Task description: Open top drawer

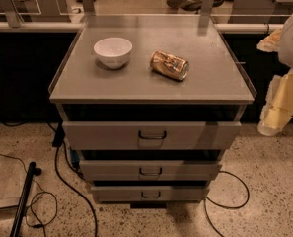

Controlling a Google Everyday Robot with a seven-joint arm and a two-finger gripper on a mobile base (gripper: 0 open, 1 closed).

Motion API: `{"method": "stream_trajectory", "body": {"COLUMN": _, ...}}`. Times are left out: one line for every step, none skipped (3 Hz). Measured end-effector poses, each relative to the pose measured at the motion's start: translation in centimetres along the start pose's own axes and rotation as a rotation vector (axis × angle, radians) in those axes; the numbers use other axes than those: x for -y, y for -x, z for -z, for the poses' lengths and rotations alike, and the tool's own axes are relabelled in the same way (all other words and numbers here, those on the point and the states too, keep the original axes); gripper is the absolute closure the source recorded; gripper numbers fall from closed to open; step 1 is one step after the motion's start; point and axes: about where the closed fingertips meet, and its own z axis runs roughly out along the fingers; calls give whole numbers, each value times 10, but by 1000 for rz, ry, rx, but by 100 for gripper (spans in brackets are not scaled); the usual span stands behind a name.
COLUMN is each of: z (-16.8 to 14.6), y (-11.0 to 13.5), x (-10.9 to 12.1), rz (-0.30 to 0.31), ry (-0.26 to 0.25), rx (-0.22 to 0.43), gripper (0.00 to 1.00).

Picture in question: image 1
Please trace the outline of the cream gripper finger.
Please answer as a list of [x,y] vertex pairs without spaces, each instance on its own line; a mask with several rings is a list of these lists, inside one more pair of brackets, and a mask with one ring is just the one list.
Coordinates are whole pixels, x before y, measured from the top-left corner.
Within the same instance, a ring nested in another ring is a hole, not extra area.
[[287,77],[274,75],[266,93],[257,130],[264,136],[280,133],[292,118],[287,96]]
[[273,31],[269,36],[262,39],[256,48],[264,52],[277,52],[279,50],[280,33],[280,29]]

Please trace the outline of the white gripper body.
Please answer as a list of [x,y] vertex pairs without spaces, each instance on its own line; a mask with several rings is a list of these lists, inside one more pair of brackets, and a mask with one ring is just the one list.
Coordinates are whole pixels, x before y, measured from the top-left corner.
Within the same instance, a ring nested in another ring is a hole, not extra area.
[[280,79],[273,105],[293,116],[293,68]]

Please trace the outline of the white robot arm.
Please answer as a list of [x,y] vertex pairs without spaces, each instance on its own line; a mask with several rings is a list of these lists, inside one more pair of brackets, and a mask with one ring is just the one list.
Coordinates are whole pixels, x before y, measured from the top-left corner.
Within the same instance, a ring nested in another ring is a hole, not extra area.
[[293,118],[293,14],[283,27],[261,40],[257,49],[277,52],[278,60],[290,70],[284,76],[274,75],[266,93],[266,103],[260,114],[257,130],[265,136],[275,136]]

